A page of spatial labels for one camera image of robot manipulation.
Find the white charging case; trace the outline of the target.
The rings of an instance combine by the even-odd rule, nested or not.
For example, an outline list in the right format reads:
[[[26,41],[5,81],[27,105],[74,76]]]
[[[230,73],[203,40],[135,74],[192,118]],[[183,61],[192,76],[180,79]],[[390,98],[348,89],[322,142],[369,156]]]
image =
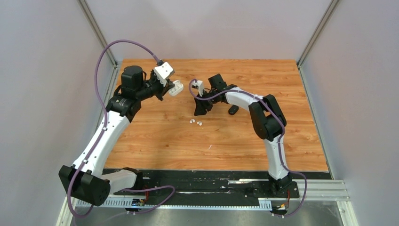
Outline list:
[[[180,94],[183,91],[183,89],[184,89],[184,85],[181,83],[181,81],[180,80],[176,80],[176,81],[173,81],[173,88],[171,88],[168,91],[168,94],[170,96],[175,97],[178,94]]]

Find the black charging case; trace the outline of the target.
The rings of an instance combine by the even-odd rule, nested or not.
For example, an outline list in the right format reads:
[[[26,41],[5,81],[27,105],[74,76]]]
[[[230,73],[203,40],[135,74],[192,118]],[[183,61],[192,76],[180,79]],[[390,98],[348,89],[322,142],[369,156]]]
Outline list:
[[[232,105],[229,110],[228,110],[228,114],[229,115],[235,115],[239,110],[239,107],[237,105]]]

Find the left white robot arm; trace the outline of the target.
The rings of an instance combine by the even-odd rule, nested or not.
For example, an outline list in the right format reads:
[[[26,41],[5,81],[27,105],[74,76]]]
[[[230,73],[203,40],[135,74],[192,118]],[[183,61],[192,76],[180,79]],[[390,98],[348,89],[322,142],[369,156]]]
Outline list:
[[[140,66],[126,67],[121,84],[105,107],[105,116],[88,146],[72,166],[62,166],[59,177],[67,195],[94,206],[102,205],[109,195],[124,189],[140,194],[144,189],[141,171],[125,167],[104,174],[105,163],[122,132],[141,109],[141,102],[156,97],[176,95],[183,89],[180,81],[171,81],[174,69],[169,63],[158,63],[146,79]]]

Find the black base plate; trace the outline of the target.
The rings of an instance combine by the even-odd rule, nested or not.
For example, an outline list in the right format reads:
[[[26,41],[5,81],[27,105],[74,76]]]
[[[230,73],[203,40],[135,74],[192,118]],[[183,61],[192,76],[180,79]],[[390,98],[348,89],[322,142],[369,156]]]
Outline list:
[[[143,195],[146,204],[181,206],[243,206],[254,207],[260,198],[277,198],[286,202],[299,198],[299,189],[292,181],[275,190],[267,171],[209,170],[143,170],[143,179],[128,191],[118,195]]]

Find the aluminium frame rail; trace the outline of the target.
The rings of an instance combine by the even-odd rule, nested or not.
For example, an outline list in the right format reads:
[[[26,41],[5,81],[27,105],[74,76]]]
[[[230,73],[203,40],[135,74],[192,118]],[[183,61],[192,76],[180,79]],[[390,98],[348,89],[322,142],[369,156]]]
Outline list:
[[[271,190],[266,172],[145,171],[140,192],[110,194],[97,207],[78,199],[80,217],[63,206],[59,226],[343,225],[358,221],[345,183],[327,173],[294,176]]]

